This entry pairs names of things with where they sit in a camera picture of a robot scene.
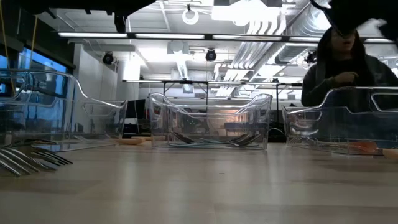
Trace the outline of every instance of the window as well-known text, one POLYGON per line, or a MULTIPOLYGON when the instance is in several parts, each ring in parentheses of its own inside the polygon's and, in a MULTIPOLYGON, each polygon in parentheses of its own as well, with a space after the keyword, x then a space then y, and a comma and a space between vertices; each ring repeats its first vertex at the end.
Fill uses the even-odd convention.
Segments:
MULTIPOLYGON (((30 53, 31 51, 27 48, 24 48, 24 51, 19 54, 18 68, 19 69, 29 69, 30 62, 30 53)), ((67 68, 53 60, 44 57, 41 54, 33 52, 33 60, 32 60, 32 68, 38 70, 51 70, 55 72, 67 72, 67 68)))
POLYGON ((7 68, 7 58, 0 55, 0 68, 7 68))

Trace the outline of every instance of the clear plastic container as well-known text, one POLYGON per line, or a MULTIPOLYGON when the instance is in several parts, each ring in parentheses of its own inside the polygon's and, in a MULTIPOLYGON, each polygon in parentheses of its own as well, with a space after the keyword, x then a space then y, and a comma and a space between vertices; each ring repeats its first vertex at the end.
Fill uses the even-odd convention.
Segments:
POLYGON ((398 148, 398 88, 338 88, 320 106, 283 112, 291 146, 357 155, 398 148))
POLYGON ((267 149, 271 95, 241 106, 175 105, 160 93, 149 100, 154 147, 267 149))
POLYGON ((57 142, 65 151, 113 144, 123 133, 127 102, 87 97, 64 73, 0 71, 0 145, 22 139, 57 142))

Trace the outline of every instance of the woman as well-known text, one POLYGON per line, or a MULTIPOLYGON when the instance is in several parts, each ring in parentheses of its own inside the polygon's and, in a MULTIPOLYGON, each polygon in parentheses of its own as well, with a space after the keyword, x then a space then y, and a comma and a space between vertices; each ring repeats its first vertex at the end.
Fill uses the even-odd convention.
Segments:
MULTIPOLYGON (((356 30, 342 37, 329 28, 319 41, 316 55, 317 64, 310 68, 303 81, 304 106, 320 105, 333 88, 398 86, 398 78, 390 68, 366 54, 356 30)), ((353 100, 341 93, 333 97, 333 101, 340 102, 339 106, 353 100)))

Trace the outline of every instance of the fluorescent light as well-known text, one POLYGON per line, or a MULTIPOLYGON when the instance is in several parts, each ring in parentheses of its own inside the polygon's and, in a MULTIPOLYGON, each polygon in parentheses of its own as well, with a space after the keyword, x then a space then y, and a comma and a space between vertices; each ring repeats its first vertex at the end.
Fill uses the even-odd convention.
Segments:
POLYGON ((90 32, 59 32, 60 37, 80 37, 80 38, 127 38, 127 34, 117 33, 90 33, 90 32))
POLYGON ((382 43, 394 43, 393 41, 385 38, 367 38, 365 40, 367 44, 382 44, 382 43))
POLYGON ((136 38, 140 39, 198 39, 205 38, 203 34, 136 34, 136 38))
POLYGON ((282 37, 264 35, 213 35, 215 40, 256 40, 256 41, 280 41, 282 37))
POLYGON ((241 82, 209 82, 209 84, 241 85, 241 82))
POLYGON ((317 47, 316 43, 286 43, 288 47, 317 47))
POLYGON ((160 80, 123 80, 124 82, 134 82, 134 83, 161 83, 160 80))
POLYGON ((167 99, 204 100, 204 99, 206 99, 206 98, 200 98, 200 97, 177 97, 177 96, 172 97, 172 96, 170 96, 170 97, 167 97, 167 99))
POLYGON ((279 83, 246 83, 247 85, 278 85, 279 83))
POLYGON ((321 37, 291 37, 289 41, 292 42, 319 42, 321 37))

